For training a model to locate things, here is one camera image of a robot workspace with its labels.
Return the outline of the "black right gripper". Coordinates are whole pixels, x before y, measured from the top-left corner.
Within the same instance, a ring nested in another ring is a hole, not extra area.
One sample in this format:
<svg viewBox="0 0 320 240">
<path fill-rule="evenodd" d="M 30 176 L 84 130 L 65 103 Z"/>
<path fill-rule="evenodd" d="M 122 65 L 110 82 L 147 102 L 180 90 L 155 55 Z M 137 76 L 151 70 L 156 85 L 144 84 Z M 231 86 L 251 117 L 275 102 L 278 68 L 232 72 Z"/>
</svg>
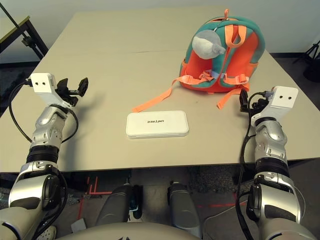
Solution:
<svg viewBox="0 0 320 240">
<path fill-rule="evenodd" d="M 251 103 L 255 96 L 262 96 L 257 102 Z M 246 90 L 241 89 L 239 94 L 240 112 L 248 112 L 250 117 L 260 113 L 267 105 L 268 99 L 266 98 L 266 92 L 256 92 L 248 99 L 248 93 Z"/>
</svg>

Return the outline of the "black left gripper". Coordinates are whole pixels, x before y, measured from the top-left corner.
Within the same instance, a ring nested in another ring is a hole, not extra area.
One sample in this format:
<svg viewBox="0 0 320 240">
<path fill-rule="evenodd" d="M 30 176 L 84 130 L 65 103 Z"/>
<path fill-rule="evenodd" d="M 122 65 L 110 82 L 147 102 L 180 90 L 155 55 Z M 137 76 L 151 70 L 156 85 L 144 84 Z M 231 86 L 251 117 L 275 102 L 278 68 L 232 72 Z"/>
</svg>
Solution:
<svg viewBox="0 0 320 240">
<path fill-rule="evenodd" d="M 57 94 L 72 107 L 78 103 L 77 95 L 83 97 L 88 89 L 89 80 L 87 77 L 83 78 L 78 85 L 77 90 L 68 89 L 68 78 L 64 78 L 57 83 Z"/>
</svg>

